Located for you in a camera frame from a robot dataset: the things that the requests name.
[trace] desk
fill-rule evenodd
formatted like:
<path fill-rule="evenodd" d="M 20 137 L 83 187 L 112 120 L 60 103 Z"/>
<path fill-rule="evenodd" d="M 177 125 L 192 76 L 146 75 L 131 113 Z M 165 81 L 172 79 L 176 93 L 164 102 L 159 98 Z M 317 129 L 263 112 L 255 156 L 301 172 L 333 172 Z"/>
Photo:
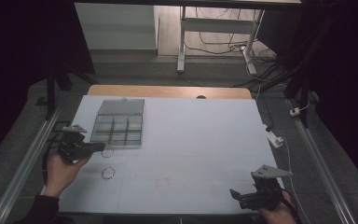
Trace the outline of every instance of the desk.
<path fill-rule="evenodd" d="M 143 92 L 147 97 L 142 97 L 142 145 L 117 149 L 110 158 L 94 153 L 62 194 L 60 211 L 105 215 L 250 213 L 241 210 L 229 189 L 254 192 L 251 172 L 262 164 L 276 167 L 276 162 L 249 92 L 93 86 L 83 97 L 73 123 L 88 130 L 87 142 L 104 99 L 140 98 Z M 194 98 L 200 93 L 208 99 Z M 101 177 L 107 166 L 116 170 L 112 179 Z"/>

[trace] white wall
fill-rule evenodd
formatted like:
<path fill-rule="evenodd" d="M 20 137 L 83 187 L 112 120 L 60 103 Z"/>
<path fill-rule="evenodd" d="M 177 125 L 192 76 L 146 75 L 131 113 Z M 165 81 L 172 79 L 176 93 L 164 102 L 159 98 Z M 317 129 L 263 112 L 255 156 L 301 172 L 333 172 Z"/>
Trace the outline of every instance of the white wall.
<path fill-rule="evenodd" d="M 76 11 L 89 49 L 157 48 L 153 6 L 76 3 Z"/>

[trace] person's left hand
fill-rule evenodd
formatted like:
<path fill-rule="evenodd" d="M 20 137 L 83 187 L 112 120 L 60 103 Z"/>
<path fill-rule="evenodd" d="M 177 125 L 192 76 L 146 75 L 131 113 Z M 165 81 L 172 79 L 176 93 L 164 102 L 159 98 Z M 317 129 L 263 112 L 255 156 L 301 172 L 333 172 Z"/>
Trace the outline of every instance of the person's left hand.
<path fill-rule="evenodd" d="M 59 198 L 61 193 L 74 182 L 80 168 L 89 159 L 86 158 L 75 164 L 68 164 L 60 155 L 52 156 L 48 161 L 48 183 L 44 195 Z"/>

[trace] ring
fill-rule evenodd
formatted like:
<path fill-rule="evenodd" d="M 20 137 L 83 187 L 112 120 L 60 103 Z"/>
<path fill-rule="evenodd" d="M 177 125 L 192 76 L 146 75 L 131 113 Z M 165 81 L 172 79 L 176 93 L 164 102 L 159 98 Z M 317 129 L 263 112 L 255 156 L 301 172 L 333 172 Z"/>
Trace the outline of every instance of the ring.
<path fill-rule="evenodd" d="M 104 172 L 107 170 L 107 168 L 112 169 L 112 171 L 113 171 L 113 174 L 112 174 L 112 175 L 110 175 L 110 176 L 105 176 L 105 175 L 104 175 Z M 108 166 L 108 167 L 105 167 L 105 168 L 103 169 L 102 177 L 103 177 L 103 179 L 111 179 L 111 178 L 113 178 L 113 176 L 115 176 L 115 173 L 116 173 L 115 169 L 113 169 L 112 166 Z"/>
<path fill-rule="evenodd" d="M 108 155 L 108 156 L 105 156 L 103 153 L 104 153 L 104 150 L 101 152 L 101 155 L 104 157 L 104 158 L 109 158 L 109 157 L 111 157 L 112 155 L 113 155 L 113 147 L 111 147 L 112 148 L 112 153 L 110 154 L 110 155 Z"/>

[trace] table leg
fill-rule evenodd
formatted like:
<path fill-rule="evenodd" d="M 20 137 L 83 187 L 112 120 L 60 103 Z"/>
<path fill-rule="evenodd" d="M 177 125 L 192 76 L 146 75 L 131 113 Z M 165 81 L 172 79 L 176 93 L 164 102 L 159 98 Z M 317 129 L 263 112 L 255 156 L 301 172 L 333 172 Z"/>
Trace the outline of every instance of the table leg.
<path fill-rule="evenodd" d="M 186 28 L 186 7 L 183 7 L 182 18 L 180 21 L 180 44 L 178 55 L 177 72 L 185 72 L 185 28 Z"/>
<path fill-rule="evenodd" d="M 250 52 L 252 50 L 252 45 L 255 41 L 255 35 L 257 34 L 257 30 L 258 30 L 258 26 L 260 25 L 261 22 L 261 18 L 263 16 L 264 10 L 260 10 L 255 21 L 254 21 L 254 26 L 252 28 L 252 32 L 251 35 L 249 36 L 249 40 L 248 43 L 246 45 L 245 50 L 242 52 L 243 57 L 245 58 L 245 61 L 247 63 L 247 69 L 249 71 L 250 75 L 256 75 L 257 72 L 255 71 L 255 65 L 252 62 L 252 57 L 250 55 Z"/>

